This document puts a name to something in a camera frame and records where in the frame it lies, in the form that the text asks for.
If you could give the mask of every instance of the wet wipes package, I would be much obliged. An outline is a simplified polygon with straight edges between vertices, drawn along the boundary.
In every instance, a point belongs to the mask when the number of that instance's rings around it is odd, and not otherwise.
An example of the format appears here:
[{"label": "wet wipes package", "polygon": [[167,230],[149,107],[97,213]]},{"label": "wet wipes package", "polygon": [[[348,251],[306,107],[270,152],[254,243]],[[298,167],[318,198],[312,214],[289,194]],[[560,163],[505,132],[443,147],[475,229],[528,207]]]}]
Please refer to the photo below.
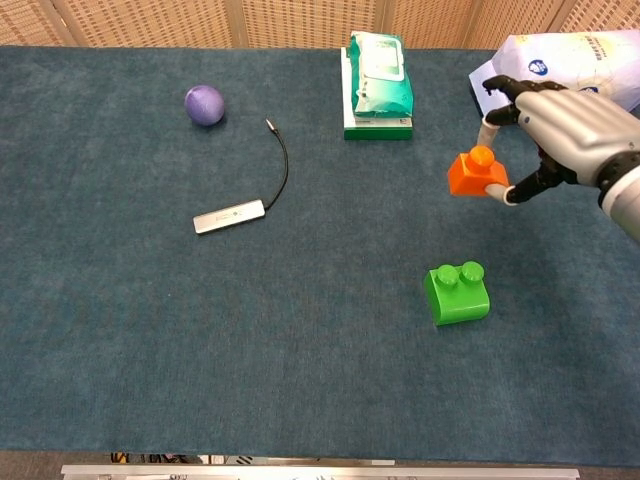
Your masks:
[{"label": "wet wipes package", "polygon": [[352,108],[361,117],[410,117],[413,93],[400,37],[352,32]]},{"label": "wet wipes package", "polygon": [[483,115],[509,103],[504,94],[488,95],[482,87],[495,75],[552,80],[606,95],[632,110],[640,104],[640,30],[509,36],[491,60],[469,75]]}]

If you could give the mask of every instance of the green package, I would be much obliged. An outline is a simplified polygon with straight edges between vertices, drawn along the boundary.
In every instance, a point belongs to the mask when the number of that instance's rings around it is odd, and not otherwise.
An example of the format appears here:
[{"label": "green package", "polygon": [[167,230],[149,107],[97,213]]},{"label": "green package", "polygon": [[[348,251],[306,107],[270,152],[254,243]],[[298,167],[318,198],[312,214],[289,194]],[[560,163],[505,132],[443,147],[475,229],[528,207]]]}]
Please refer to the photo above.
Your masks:
[{"label": "green package", "polygon": [[413,93],[395,35],[353,32],[351,104],[359,117],[410,117]]}]

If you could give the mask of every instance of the wicker screen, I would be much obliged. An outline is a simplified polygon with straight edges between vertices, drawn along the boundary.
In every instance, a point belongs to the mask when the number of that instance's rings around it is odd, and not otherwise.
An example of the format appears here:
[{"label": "wicker screen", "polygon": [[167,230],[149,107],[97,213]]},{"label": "wicker screen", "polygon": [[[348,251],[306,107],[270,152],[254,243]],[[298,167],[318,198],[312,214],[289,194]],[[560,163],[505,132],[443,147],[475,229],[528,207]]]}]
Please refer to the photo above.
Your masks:
[{"label": "wicker screen", "polygon": [[37,0],[0,1],[0,45],[64,45]]},{"label": "wicker screen", "polygon": [[243,0],[249,47],[339,47],[372,31],[374,0]]},{"label": "wicker screen", "polygon": [[639,0],[577,0],[562,32],[640,28]]},{"label": "wicker screen", "polygon": [[509,35],[545,32],[562,0],[482,2],[467,38],[469,48],[498,48]]},{"label": "wicker screen", "polygon": [[93,47],[230,47],[223,0],[58,0]]},{"label": "wicker screen", "polygon": [[408,48],[462,46],[473,7],[472,0],[398,0],[391,33]]}]

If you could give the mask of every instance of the white bag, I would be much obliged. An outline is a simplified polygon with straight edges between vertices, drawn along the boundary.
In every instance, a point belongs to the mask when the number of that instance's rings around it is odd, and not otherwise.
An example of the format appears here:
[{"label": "white bag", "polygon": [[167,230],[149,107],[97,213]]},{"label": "white bag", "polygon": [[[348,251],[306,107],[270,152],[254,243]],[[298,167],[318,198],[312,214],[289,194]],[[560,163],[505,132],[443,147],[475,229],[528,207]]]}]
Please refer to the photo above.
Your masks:
[{"label": "white bag", "polygon": [[509,103],[501,92],[489,96],[482,87],[495,75],[589,89],[632,110],[640,104],[640,30],[509,36],[491,60],[469,75],[483,115]]}]

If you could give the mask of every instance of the purple ball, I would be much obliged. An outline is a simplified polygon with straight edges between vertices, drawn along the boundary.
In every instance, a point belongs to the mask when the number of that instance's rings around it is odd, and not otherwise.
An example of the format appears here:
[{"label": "purple ball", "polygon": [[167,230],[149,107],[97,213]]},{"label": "purple ball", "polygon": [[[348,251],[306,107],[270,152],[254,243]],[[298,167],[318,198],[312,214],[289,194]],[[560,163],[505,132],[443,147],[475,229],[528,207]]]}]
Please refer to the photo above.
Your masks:
[{"label": "purple ball", "polygon": [[218,123],[224,115],[224,100],[215,88],[209,85],[197,85],[184,97],[187,114],[198,125],[208,127]]}]

